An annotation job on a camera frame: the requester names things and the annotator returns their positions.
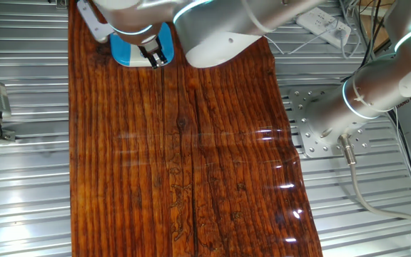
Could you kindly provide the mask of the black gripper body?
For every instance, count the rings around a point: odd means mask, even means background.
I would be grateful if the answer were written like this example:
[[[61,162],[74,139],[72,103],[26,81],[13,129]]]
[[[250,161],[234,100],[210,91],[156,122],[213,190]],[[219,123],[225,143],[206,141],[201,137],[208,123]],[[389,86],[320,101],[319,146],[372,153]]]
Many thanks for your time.
[[[149,58],[154,54],[158,54],[159,56],[163,55],[162,52],[162,44],[158,36],[155,36],[150,41],[144,43],[143,45],[138,46],[141,54],[145,58]]]

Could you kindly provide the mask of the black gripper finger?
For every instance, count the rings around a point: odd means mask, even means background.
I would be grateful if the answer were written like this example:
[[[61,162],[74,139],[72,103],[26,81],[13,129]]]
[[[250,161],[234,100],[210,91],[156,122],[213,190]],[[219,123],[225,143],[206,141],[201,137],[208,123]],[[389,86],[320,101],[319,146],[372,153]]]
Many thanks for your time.
[[[164,55],[163,49],[156,49],[153,54],[153,66],[164,66],[168,63],[166,56]]]
[[[157,68],[160,67],[160,64],[158,63],[158,56],[157,56],[157,54],[147,53],[147,54],[146,54],[146,58],[148,59],[150,65],[151,65],[151,67],[152,67],[153,69],[157,69]]]

